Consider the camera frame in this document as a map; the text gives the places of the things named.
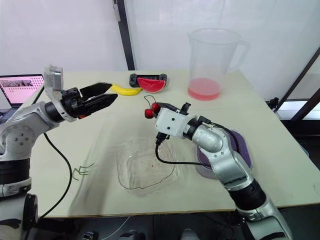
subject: laptop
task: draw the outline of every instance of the laptop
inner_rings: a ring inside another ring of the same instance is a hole
[[[44,83],[42,74],[0,76],[0,89],[9,104],[8,108],[0,109],[0,123],[10,119],[21,105],[28,100]]]

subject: red cherry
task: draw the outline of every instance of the red cherry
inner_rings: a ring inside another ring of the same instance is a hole
[[[156,102],[151,104],[151,110],[152,112],[154,112],[155,114],[158,114],[160,112],[161,107],[159,106],[159,104],[157,104]]]
[[[154,117],[154,113],[150,108],[144,110],[144,116],[146,119],[152,119]]]

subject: light wooden table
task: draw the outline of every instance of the light wooden table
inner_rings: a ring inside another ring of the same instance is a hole
[[[132,72],[75,72],[64,74],[64,89],[86,87],[96,82],[129,85]],[[197,101],[187,94],[188,71],[145,71],[166,73],[168,85],[154,94],[158,102],[181,107],[191,103],[190,113],[239,131],[245,138],[253,161],[253,174],[278,207],[320,202],[320,171],[295,139],[245,79],[236,71],[227,76],[219,98]],[[158,191],[136,196],[118,180],[116,153],[120,143],[140,137],[155,137],[154,119],[144,118],[148,106],[141,92],[119,96],[108,108],[75,122],[63,122],[48,132],[52,142],[66,155],[72,168],[95,163],[89,175],[73,180],[65,199],[49,214],[51,217],[114,216],[149,213],[222,211],[235,208],[219,182],[185,166],[179,181]],[[48,101],[43,94],[39,100]],[[172,139],[185,161],[194,161],[188,151],[192,142]],[[37,194],[39,215],[63,194],[68,182],[64,160],[40,136],[32,150],[31,193]]]

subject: banana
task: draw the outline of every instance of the banana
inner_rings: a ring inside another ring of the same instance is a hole
[[[112,91],[116,92],[117,94],[123,95],[123,96],[133,96],[137,95],[141,92],[142,88],[123,88],[120,87],[117,84],[112,83],[112,87],[110,88]]]

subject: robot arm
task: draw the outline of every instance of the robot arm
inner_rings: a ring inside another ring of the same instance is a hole
[[[159,131],[156,144],[160,145],[168,136],[193,141],[209,159],[215,176],[234,200],[251,237],[292,240],[285,219],[252,176],[241,155],[233,150],[229,135],[221,128],[208,126],[212,124],[209,119],[188,114],[189,103],[181,109],[167,103],[157,104],[159,107],[153,111],[155,128]]]
[[[111,105],[117,94],[104,94],[112,85],[96,83],[63,90],[62,68],[49,66],[44,88],[50,102],[38,102],[16,112],[0,125],[0,239],[20,239],[38,219],[37,196],[28,194],[31,149],[39,135],[64,120],[73,122]]]

